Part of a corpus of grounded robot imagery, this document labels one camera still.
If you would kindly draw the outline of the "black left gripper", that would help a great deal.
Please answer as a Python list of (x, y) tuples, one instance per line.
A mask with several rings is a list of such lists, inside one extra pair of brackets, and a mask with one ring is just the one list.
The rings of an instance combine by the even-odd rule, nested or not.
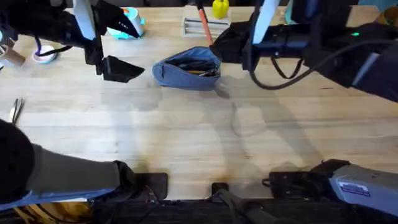
[[(145, 69), (122, 61), (114, 56), (104, 58), (101, 33), (109, 27), (135, 38), (140, 37), (124, 11), (104, 0), (74, 1), (72, 12), (67, 12), (66, 1), (37, 1), (37, 16), (43, 26), (37, 32), (37, 56), (46, 57), (64, 52), (72, 47), (84, 50), (85, 62), (94, 65), (98, 75), (106, 81), (128, 83)], [(51, 40), (63, 47), (44, 51), (40, 39)]]

